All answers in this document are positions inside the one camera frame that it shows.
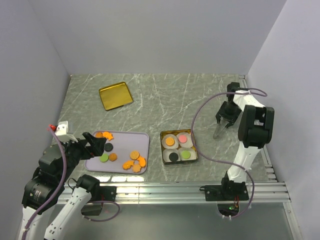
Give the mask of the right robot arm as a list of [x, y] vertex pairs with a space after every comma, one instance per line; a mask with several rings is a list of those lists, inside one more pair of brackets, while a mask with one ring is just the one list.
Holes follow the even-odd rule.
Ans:
[[233, 126], [242, 115], [238, 127], [239, 147], [233, 164], [226, 171], [218, 187], [218, 196], [224, 201], [248, 200], [247, 172], [257, 154], [272, 139], [275, 110], [260, 103], [250, 88], [241, 88], [238, 82], [227, 85], [227, 100], [215, 115], [218, 124], [214, 136]]

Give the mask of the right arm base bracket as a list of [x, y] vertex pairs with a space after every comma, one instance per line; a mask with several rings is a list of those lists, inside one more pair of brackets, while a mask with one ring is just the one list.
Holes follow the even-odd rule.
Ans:
[[199, 188], [205, 194], [206, 202], [218, 202], [217, 209], [223, 218], [233, 219], [242, 214], [240, 201], [248, 201], [247, 210], [252, 202], [246, 184], [204, 185]]

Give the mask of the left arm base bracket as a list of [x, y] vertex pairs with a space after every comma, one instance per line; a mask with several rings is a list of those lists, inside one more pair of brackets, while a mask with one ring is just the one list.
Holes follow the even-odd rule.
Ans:
[[[116, 186], [100, 186], [98, 193], [91, 198], [90, 201], [110, 201], [115, 202], [117, 194]], [[104, 203], [90, 203], [86, 204], [81, 213], [84, 216], [98, 216], [103, 210]]]

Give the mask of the pink macaron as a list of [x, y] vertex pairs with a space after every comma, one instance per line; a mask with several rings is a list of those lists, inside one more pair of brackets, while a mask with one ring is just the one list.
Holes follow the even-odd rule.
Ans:
[[181, 134], [178, 137], [180, 143], [186, 143], [188, 141], [188, 137], [185, 134]]

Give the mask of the metal tongs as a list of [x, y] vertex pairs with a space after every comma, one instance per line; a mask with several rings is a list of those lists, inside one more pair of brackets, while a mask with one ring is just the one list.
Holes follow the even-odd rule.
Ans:
[[216, 128], [214, 130], [214, 133], [213, 133], [213, 139], [218, 139], [219, 136], [222, 134], [222, 132], [224, 131], [224, 129], [226, 128], [226, 125], [225, 124], [222, 124], [221, 122], [218, 123], [216, 125]]

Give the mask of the black white sandwich cookie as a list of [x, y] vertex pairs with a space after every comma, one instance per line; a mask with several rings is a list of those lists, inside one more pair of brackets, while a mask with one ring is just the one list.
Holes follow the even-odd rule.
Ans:
[[177, 162], [179, 160], [179, 155], [176, 152], [172, 152], [169, 154], [169, 160], [171, 162]]

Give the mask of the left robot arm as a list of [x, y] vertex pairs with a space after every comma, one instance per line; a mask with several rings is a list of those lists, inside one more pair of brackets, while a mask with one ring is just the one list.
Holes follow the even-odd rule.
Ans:
[[21, 240], [44, 240], [49, 218], [63, 193], [64, 184], [82, 160], [100, 157], [106, 138], [84, 132], [83, 138], [47, 129], [56, 141], [48, 146], [38, 161], [22, 197]]

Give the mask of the gold cookie tin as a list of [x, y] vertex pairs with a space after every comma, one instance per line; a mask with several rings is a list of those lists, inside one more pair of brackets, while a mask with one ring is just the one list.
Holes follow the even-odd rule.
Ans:
[[194, 144], [193, 144], [193, 147], [191, 147], [192, 149], [195, 150], [196, 154], [197, 154], [197, 159], [196, 160], [191, 160], [191, 161], [178, 161], [176, 163], [164, 163], [163, 161], [163, 151], [165, 150], [165, 148], [163, 147], [162, 145], [162, 139], [164, 138], [165, 135], [174, 135], [177, 137], [177, 134], [179, 133], [183, 133], [183, 132], [186, 132], [186, 133], [190, 133], [191, 135], [191, 140], [192, 140], [192, 144], [193, 144], [193, 134], [191, 133], [191, 130], [189, 128], [187, 129], [178, 129], [178, 130], [165, 130], [165, 131], [161, 131], [160, 132], [160, 143], [161, 143], [161, 156], [162, 156], [162, 163], [164, 166], [176, 166], [176, 165], [189, 165], [189, 164], [195, 164], [198, 162], [198, 153], [197, 153], [197, 150], [196, 148], [194, 147]]

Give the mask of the gold tin lid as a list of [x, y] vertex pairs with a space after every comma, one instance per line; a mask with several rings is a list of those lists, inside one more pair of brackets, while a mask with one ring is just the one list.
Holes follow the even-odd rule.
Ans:
[[122, 81], [98, 90], [99, 96], [106, 111], [110, 111], [134, 102], [127, 84]]

